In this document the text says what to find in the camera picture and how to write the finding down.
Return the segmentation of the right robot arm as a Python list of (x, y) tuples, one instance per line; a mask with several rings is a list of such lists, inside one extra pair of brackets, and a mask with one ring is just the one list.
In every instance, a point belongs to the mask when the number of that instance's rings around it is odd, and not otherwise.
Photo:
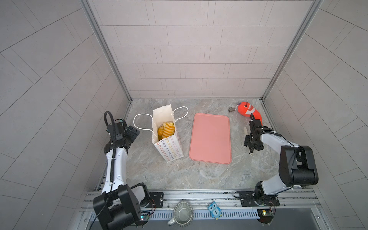
[(316, 185), (319, 181), (313, 150), (288, 141), (273, 129), (263, 126), (254, 114), (250, 114), (250, 134), (245, 136), (244, 146), (249, 148), (249, 154), (261, 151), (269, 146), (279, 154), (278, 174), (256, 184), (252, 193), (258, 206), (276, 204), (272, 201), (279, 193), (295, 186)]

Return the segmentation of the round striped bun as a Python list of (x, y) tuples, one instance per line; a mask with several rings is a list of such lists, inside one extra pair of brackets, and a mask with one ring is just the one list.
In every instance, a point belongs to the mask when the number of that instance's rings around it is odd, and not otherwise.
[(161, 138), (161, 137), (162, 137), (163, 132), (164, 132), (164, 126), (159, 127), (159, 128), (158, 128), (158, 136), (159, 136), (159, 138)]

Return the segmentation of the ridged yellow bread loaf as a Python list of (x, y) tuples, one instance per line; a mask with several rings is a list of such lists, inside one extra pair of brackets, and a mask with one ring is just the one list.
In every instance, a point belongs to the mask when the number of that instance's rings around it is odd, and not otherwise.
[(162, 138), (167, 138), (175, 133), (175, 126), (173, 122), (164, 122), (164, 132)]

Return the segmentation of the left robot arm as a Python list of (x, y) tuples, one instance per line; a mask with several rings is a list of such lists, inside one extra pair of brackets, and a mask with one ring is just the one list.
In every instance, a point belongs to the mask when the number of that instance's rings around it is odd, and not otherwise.
[(103, 150), (107, 158), (105, 183), (101, 195), (93, 200), (95, 219), (104, 230), (144, 226), (149, 216), (142, 214), (141, 206), (150, 202), (148, 189), (144, 183), (130, 187), (126, 180), (128, 150), (140, 132), (123, 119), (115, 120), (109, 111), (103, 119), (110, 141)]

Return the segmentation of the white printed paper bag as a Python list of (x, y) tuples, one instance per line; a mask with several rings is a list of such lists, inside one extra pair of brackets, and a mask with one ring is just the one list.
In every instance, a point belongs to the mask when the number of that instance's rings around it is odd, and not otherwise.
[[(175, 111), (180, 109), (185, 109), (186, 114), (180, 118), (175, 118)], [(168, 163), (183, 158), (184, 156), (176, 128), (176, 122), (185, 118), (188, 113), (189, 109), (186, 106), (172, 109), (171, 105), (165, 105), (153, 110), (151, 115), (145, 113), (135, 115), (133, 118), (133, 125), (139, 130), (145, 130), (145, 128), (136, 125), (136, 118), (144, 115), (151, 118), (151, 128), (148, 128), (147, 131), (152, 133), (151, 140), (153, 145)]]

